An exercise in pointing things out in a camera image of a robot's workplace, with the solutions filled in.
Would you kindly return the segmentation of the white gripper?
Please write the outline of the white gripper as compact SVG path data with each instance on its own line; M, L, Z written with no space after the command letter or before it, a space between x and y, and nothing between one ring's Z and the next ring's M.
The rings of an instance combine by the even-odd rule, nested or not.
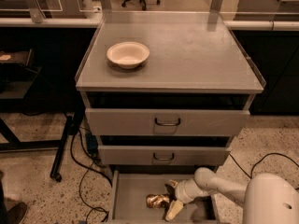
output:
M192 178L180 182L171 179L168 180L167 184L175 189L177 201L172 201L170 203L165 216L166 221L173 220L183 209L185 203L190 203L203 194L203 191L197 186Z

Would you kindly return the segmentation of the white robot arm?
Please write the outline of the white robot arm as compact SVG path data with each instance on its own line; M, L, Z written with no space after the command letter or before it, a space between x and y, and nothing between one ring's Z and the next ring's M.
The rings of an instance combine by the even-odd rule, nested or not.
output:
M207 168L198 168L188 180L170 180L175 200L165 216L173 220L195 198L220 193L243 208L243 224L299 224L299 193L278 175L254 176L246 186L225 180Z

